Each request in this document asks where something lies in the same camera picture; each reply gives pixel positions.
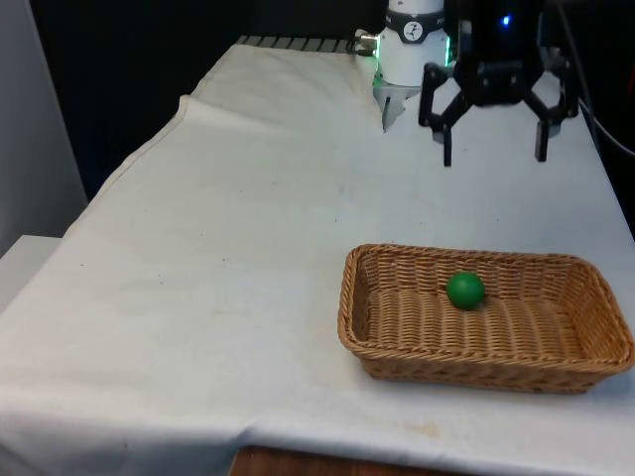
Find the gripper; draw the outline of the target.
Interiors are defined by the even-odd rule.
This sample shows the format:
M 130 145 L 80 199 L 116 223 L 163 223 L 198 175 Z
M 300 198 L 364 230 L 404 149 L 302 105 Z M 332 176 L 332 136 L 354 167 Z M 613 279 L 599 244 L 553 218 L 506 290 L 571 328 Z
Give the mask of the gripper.
M 424 67 L 419 125 L 430 128 L 451 166 L 452 127 L 474 106 L 517 104 L 538 117 L 535 158 L 547 160 L 549 141 L 566 119 L 578 114 L 580 86 L 569 60 L 547 62 L 560 81 L 559 101 L 548 107 L 532 90 L 544 72 L 539 49 L 542 1 L 458 1 L 457 57 L 454 68 L 429 62 Z M 436 91 L 453 78 L 459 93 L 446 109 L 433 112 Z

